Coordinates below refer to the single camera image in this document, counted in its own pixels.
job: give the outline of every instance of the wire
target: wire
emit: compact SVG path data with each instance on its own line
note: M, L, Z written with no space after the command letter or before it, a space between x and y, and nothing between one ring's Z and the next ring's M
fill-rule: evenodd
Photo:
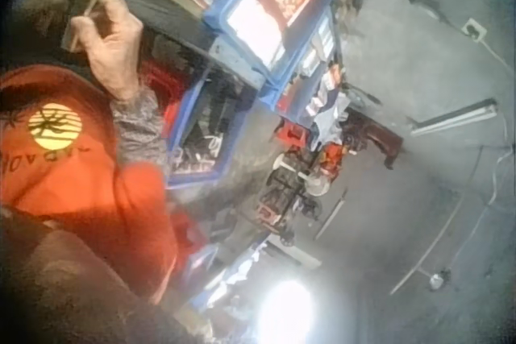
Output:
M483 39L479 41L482 46L485 47L485 49L501 64L503 64L504 68L506 68L509 73L514 75L514 70L507 64L507 62L504 61L503 58L501 58Z
M478 150L478 156L476 157L475 166L473 167L473 170L471 171L471 174L469 175L469 178L466 182L466 186L463 189L462 193L460 194L460 199L457 202L455 208L450 214L450 217L444 224L441 231L437 234L437 237L435 237L434 242L428 247L427 251L422 255L421 259L412 267L409 272L405 275L405 277L402 278L400 282L397 283L397 285L393 288L393 290L390 291L390 295L392 296L403 284L421 267L423 261L427 258L427 256L434 250L435 245L439 242L439 240L443 237L444 233L446 232L447 228L452 223L453 218L457 215L459 212L460 207L462 206L462 203L464 202L464 199L466 198L466 192L468 191L468 187L471 184L473 177L475 176L475 172L478 169L478 164L481 161L482 151L484 150L483 147L480 147Z
M471 233L469 233L468 237L464 240L464 242L462 242L462 245L460 245L459 250L453 256L453 259L451 260L450 265L449 265L450 269L453 267L453 265L454 265L455 261L457 260L457 258L459 258L459 255L462 252L462 250L464 249L464 247L468 244L468 242L471 240L473 235L476 233L476 230L478 229L479 225L481 224L482 219L484 218L485 214L487 213L487 209L491 208L493 206L494 201L496 201L496 199L497 199L497 195L498 195L498 187L497 187L497 170L498 170L498 165L503 160L505 160L507 157L509 157L510 155L512 155L514 153L514 148L513 148L512 144L509 144L509 131L507 129L506 117L503 114L501 114L501 119L503 120L504 140L506 141L506 144L510 147L510 151L508 151L504 155L500 156L497 159L497 162L494 164L493 175L492 175L492 179L493 179L493 195L491 196L491 199L489 199L487 204L485 204L485 207L482 210L481 215L478 217L478 220L476 221L476 224L473 227L473 230L471 231ZM505 178L506 178L508 173L509 173L509 170L507 170L507 172L504 174L504 178L503 178L502 181L505 180Z

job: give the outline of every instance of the orange shirt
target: orange shirt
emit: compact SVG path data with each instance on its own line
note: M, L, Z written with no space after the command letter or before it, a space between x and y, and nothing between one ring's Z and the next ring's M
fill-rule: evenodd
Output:
M3 205L58 221L141 296L157 300L177 257L164 178L150 163L116 163L109 99L63 68L0 78Z

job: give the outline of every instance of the yellow circle logo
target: yellow circle logo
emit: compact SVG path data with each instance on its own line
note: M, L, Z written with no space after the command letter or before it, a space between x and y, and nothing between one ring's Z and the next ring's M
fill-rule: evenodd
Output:
M47 104L29 119L29 131L34 140L50 151L64 149L79 137L82 121L67 106Z

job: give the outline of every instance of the gray wall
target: gray wall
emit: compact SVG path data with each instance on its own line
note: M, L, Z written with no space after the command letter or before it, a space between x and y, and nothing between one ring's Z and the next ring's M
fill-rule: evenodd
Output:
M472 17L486 27L485 41L514 63L514 0L436 1L455 26ZM384 109L369 113L406 139L405 150L394 171L372 146L345 160L325 197L329 213L350 189L313 249L323 266L315 275L322 312L312 342L503 342L514 326L514 159L500 165L496 208L485 208L493 167L506 151L501 117L411 139L407 116L421 122L492 97L512 143L514 76L407 0L364 0L354 30L345 48L348 80L380 98ZM448 219L481 144L487 147L464 203L423 264L430 273L451 266L451 282L430 292L416 273L389 296ZM316 229L299 220L300 246L310 249Z

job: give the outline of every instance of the electrical outlet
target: electrical outlet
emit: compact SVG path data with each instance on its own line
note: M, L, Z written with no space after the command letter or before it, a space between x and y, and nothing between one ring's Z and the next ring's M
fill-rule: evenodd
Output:
M470 18L461 30L465 35L471 38L473 42L480 42L487 34L487 30L473 18Z

